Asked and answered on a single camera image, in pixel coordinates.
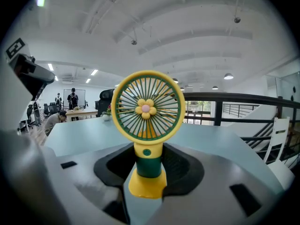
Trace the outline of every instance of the pink flower center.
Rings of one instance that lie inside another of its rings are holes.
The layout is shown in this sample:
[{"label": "pink flower center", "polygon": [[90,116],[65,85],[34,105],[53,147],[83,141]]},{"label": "pink flower center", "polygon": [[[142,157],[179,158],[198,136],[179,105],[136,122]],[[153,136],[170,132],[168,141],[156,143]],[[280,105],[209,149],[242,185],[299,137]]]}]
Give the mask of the pink flower center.
[{"label": "pink flower center", "polygon": [[143,105],[142,106],[142,112],[143,113],[148,113],[150,111],[150,107],[149,107],[149,105]]}]

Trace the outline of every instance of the ceiling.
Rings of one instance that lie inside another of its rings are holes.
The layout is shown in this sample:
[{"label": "ceiling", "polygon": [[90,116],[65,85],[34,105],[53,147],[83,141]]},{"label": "ceiling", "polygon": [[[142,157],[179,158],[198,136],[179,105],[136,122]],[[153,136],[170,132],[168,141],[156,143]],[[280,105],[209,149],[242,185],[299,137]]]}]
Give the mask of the ceiling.
[{"label": "ceiling", "polygon": [[10,36],[59,78],[85,83],[98,69],[90,83],[105,87],[154,69],[193,86],[186,91],[227,91],[298,52],[266,0],[32,0]]}]

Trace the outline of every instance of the light blue table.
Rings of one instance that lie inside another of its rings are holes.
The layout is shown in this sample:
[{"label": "light blue table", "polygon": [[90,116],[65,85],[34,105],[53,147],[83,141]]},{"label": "light blue table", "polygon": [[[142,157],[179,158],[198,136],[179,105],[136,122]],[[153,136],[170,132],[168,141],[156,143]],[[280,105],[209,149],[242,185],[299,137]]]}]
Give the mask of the light blue table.
[{"label": "light blue table", "polygon": [[[56,124],[45,146],[52,148],[59,157],[129,142],[112,121],[93,118]],[[253,174],[274,193],[283,191],[279,181],[262,159],[227,127],[182,124],[167,142],[225,157]]]}]

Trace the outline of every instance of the yellow fan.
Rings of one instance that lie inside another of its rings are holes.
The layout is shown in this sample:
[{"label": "yellow fan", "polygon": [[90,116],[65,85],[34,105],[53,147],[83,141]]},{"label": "yellow fan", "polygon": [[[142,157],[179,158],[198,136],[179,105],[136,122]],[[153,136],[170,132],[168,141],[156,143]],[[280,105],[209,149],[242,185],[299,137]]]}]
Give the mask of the yellow fan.
[{"label": "yellow fan", "polygon": [[129,182],[132,195],[160,198],[166,186],[161,169],[163,142],[180,128],[185,100],[169,76],[152,70],[133,73],[112,97],[112,119],[117,129],[134,142],[136,169]]}]

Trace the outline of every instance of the flower pot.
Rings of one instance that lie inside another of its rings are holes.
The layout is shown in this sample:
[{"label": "flower pot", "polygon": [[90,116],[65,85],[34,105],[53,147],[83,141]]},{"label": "flower pot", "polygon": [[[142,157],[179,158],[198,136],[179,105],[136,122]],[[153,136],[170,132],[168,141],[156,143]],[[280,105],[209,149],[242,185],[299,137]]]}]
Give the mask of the flower pot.
[{"label": "flower pot", "polygon": [[103,118],[104,121],[109,121],[109,120],[111,119],[111,117],[108,116],[108,115],[106,115],[106,114],[104,114],[104,115],[102,116],[102,118]]}]

